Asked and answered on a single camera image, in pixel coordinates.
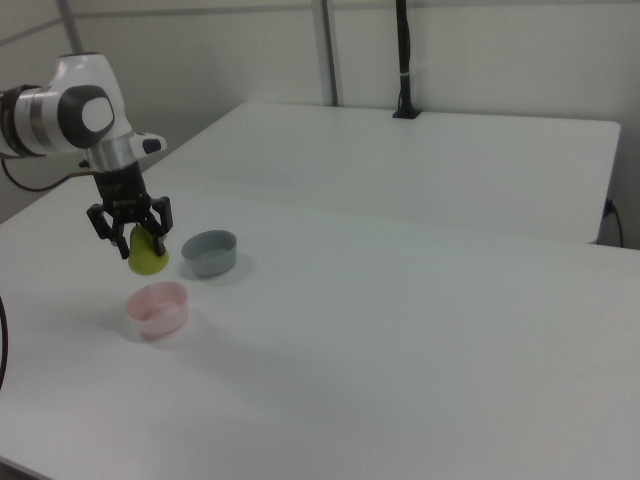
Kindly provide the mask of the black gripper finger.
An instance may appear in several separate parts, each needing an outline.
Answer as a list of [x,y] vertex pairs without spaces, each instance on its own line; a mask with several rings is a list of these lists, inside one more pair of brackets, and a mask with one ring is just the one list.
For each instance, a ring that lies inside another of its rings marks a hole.
[[87,216],[101,240],[108,240],[115,246],[121,258],[129,258],[129,246],[124,237],[125,223],[117,213],[110,212],[101,204],[94,204],[87,210]]
[[149,198],[141,210],[139,225],[157,257],[166,253],[165,239],[173,227],[171,201],[167,196]]

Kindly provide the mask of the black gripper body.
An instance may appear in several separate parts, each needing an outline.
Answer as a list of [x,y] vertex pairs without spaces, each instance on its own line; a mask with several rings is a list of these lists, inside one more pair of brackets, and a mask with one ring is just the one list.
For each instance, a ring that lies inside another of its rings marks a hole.
[[138,164],[94,174],[103,210],[119,224],[142,224],[150,212],[142,171]]

